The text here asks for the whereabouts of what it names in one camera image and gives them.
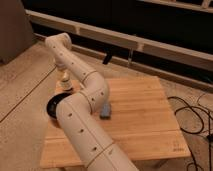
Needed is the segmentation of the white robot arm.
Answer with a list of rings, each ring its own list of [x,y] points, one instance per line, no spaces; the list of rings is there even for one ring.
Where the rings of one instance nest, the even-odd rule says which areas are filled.
[[[45,45],[59,67],[70,70],[84,85],[56,107],[56,118],[87,171],[139,171],[128,156],[91,116],[109,97],[105,78],[71,52],[67,33],[49,36]]]

